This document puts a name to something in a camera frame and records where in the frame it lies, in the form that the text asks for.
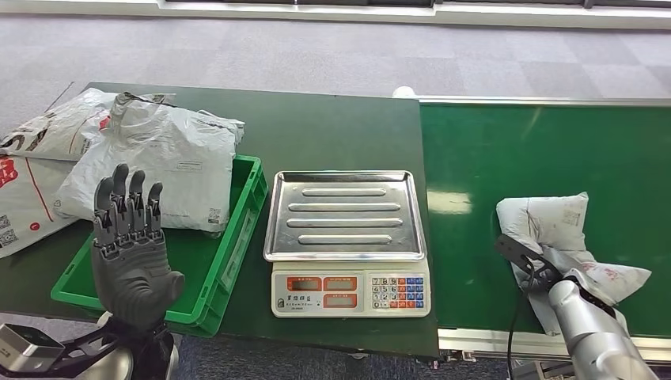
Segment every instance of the white package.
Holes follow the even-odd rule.
[[[0,154],[77,161],[100,139],[116,93],[87,89],[75,98],[23,123],[0,141]],[[144,95],[161,103],[173,94]]]
[[[506,198],[496,205],[501,232],[532,251],[544,255],[562,273],[578,270],[593,280],[601,301],[613,306],[637,291],[650,271],[616,264],[602,264],[585,246],[586,192],[576,196]],[[541,262],[534,261],[538,269]],[[518,285],[528,275],[511,265]],[[547,304],[546,294],[530,294],[529,302],[546,333],[559,334],[559,323]]]
[[[161,224],[220,232],[229,217],[236,143],[244,123],[120,94],[103,138],[84,154],[57,191],[57,210],[91,219],[93,195],[119,163],[144,170],[143,192],[163,183]]]
[[[77,218],[52,210],[73,162],[0,156],[0,258],[45,238]]]

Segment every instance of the scale keypad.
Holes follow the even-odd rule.
[[[422,309],[423,277],[375,276],[371,285],[374,309]]]

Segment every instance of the grey carpet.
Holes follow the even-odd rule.
[[[0,135],[85,84],[388,97],[671,97],[671,34],[298,21],[0,15]],[[0,314],[58,339],[90,325]],[[179,378],[501,379],[505,363],[428,370],[315,348],[185,338]]]

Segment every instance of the stainless steel tray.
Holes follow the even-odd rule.
[[[275,175],[263,249],[266,260],[421,260],[425,255],[409,172]]]

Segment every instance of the baseboard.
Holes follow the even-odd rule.
[[[292,6],[164,0],[0,0],[0,13],[220,17],[553,28],[671,29],[671,9],[455,3],[433,8]]]

